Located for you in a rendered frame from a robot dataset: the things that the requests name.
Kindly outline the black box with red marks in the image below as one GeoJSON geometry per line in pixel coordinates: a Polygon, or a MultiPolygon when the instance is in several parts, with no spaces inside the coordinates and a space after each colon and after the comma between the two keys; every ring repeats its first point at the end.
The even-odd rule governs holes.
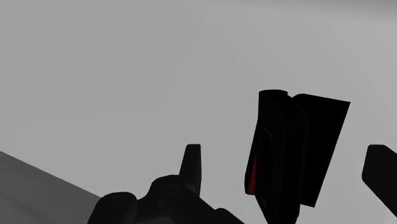
{"type": "Polygon", "coordinates": [[[301,206],[316,206],[350,104],[284,90],[259,92],[244,188],[268,224],[296,224],[301,206]]]}

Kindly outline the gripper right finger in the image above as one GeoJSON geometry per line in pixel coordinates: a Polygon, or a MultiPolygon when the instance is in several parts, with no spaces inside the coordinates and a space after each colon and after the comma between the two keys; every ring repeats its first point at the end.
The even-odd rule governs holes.
{"type": "Polygon", "coordinates": [[[397,217],[397,153],[384,144],[369,145],[361,179],[397,217]]]}

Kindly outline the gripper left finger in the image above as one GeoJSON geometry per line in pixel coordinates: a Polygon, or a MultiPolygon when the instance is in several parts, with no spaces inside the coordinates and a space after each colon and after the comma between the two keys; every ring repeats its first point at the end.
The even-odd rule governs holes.
{"type": "Polygon", "coordinates": [[[178,174],[157,178],[147,194],[109,193],[96,203],[87,224],[216,224],[215,210],[200,198],[201,146],[186,146],[178,174]]]}

